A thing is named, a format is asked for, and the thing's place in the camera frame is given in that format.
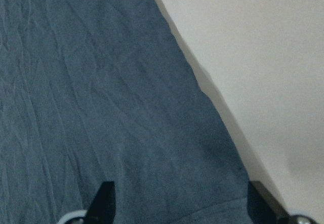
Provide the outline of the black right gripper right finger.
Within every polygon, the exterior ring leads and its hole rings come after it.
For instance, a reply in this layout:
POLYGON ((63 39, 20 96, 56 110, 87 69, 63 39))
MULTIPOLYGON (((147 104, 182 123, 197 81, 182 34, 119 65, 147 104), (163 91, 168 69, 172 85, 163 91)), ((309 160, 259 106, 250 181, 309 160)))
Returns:
POLYGON ((248 215, 256 224, 288 223, 290 215, 260 181, 248 183, 248 215))

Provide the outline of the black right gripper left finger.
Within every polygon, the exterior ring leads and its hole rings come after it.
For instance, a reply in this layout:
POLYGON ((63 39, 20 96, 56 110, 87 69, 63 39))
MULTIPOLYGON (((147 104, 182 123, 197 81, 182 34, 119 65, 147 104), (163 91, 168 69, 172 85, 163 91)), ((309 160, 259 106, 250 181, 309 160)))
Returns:
POLYGON ((116 214, 114 181, 104 181, 85 215, 86 224, 113 224, 116 214))

